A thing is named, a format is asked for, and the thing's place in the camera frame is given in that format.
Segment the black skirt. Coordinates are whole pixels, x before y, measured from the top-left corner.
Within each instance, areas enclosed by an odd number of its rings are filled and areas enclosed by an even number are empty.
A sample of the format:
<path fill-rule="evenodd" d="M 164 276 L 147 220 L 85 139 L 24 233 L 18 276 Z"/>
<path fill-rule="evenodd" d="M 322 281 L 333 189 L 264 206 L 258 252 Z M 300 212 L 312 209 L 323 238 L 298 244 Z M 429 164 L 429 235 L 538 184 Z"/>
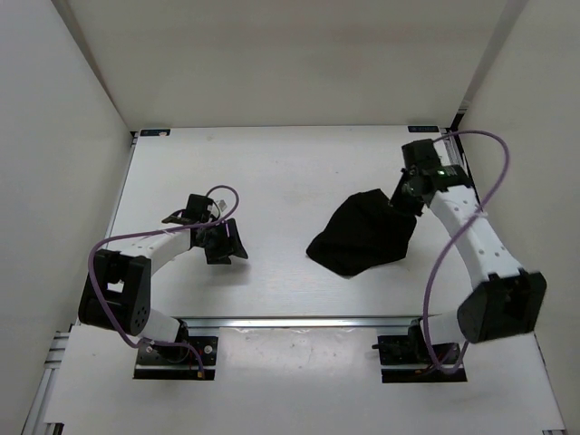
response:
<path fill-rule="evenodd" d="M 417 218 L 395 209 L 376 188 L 352 194 L 305 250 L 320 266 L 353 277 L 407 255 Z"/>

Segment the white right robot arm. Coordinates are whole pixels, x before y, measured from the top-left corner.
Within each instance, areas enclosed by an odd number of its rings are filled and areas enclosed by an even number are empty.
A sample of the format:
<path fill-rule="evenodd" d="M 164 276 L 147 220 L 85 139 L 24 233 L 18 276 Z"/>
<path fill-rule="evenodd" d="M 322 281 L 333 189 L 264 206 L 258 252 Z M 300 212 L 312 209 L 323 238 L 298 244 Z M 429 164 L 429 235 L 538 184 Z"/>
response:
<path fill-rule="evenodd" d="M 475 190 L 461 167 L 403 170 L 391 203 L 415 216 L 428 208 L 439 219 L 472 286 L 457 309 L 411 324 L 407 351 L 412 359 L 425 363 L 443 345 L 484 343 L 534 331 L 546 279 L 539 272 L 528 272 L 509 253 L 479 210 Z"/>

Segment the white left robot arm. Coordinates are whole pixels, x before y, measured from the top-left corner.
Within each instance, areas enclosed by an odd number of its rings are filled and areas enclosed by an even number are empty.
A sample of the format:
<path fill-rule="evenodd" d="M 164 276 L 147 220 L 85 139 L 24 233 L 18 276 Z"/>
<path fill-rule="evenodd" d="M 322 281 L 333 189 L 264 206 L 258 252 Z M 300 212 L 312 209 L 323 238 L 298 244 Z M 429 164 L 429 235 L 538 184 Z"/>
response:
<path fill-rule="evenodd" d="M 131 347 L 141 343 L 159 350 L 171 363 L 187 358 L 187 326 L 151 308 L 152 277 L 168 262 L 193 248 L 204 250 L 209 265 L 229 265 L 233 256 L 247 260 L 233 218 L 207 224 L 167 227 L 133 236 L 122 251 L 96 246 L 78 309 L 81 323 L 117 332 Z"/>

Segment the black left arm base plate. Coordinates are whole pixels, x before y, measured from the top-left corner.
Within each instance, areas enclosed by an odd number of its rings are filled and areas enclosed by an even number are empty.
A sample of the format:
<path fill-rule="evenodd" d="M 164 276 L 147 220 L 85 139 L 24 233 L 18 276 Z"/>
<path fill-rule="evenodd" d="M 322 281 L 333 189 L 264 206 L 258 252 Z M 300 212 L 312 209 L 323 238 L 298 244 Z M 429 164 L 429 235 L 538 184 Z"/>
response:
<path fill-rule="evenodd" d="M 203 372 L 199 370 L 198 359 L 189 348 L 153 346 L 138 350 L 133 378 L 155 381 L 213 381 L 218 358 L 218 337 L 190 333 L 188 343 L 198 352 Z"/>

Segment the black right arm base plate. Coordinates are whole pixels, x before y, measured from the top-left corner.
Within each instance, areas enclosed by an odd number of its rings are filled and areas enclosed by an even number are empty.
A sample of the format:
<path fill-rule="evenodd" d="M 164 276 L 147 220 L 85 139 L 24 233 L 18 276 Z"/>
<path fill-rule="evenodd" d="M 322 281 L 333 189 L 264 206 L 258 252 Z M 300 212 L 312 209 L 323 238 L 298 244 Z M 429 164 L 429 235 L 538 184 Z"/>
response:
<path fill-rule="evenodd" d="M 416 353 L 405 335 L 379 335 L 372 349 L 379 354 L 383 384 L 460 383 L 468 380 L 464 368 L 445 374 L 428 355 Z"/>

